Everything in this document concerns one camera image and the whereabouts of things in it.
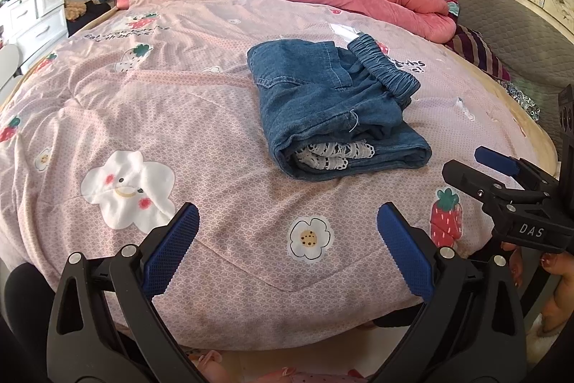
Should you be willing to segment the right hand red nails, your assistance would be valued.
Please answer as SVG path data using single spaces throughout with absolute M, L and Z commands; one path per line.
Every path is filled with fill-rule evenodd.
M 539 266 L 549 278 L 536 307 L 542 331 L 549 335 L 563 327 L 573 314 L 573 255 L 541 254 Z

